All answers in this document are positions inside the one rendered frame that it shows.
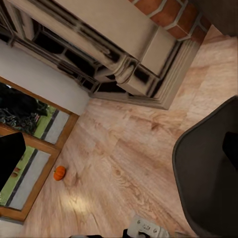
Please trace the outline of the pumpkin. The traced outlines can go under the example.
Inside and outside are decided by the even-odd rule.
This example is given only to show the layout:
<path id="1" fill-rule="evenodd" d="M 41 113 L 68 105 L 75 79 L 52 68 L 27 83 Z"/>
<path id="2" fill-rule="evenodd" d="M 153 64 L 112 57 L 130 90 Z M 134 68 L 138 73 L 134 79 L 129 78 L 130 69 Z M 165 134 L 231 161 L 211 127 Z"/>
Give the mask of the pumpkin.
<path id="1" fill-rule="evenodd" d="M 62 180 L 66 174 L 66 168 L 64 166 L 59 166 L 56 171 L 54 171 L 54 179 L 56 181 Z"/>

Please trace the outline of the cauldron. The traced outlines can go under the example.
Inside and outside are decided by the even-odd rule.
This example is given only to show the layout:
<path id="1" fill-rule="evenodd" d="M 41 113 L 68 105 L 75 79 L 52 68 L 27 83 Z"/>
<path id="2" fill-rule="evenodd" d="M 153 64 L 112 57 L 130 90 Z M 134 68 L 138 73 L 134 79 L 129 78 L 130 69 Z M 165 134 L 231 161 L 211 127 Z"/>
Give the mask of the cauldron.
<path id="1" fill-rule="evenodd" d="M 238 238 L 238 172 L 222 149 L 226 132 L 238 134 L 238 95 L 187 129 L 173 147 L 182 209 L 200 238 Z"/>

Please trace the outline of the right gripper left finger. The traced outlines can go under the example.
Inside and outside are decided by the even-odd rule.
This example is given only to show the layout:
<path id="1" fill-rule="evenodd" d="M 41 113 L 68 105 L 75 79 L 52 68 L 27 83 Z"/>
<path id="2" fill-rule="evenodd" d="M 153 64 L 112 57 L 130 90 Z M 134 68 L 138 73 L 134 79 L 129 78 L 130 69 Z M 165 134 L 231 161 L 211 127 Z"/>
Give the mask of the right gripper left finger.
<path id="1" fill-rule="evenodd" d="M 26 145 L 21 132 L 0 137 L 0 191 L 25 150 Z"/>

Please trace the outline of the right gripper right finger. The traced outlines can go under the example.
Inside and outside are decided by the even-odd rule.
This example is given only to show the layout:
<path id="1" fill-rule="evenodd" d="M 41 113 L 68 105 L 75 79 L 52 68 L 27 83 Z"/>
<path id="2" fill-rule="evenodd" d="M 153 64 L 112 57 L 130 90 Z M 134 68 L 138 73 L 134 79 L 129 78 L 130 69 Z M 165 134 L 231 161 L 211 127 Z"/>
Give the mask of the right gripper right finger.
<path id="1" fill-rule="evenodd" d="M 222 149 L 238 172 L 238 134 L 226 132 Z"/>

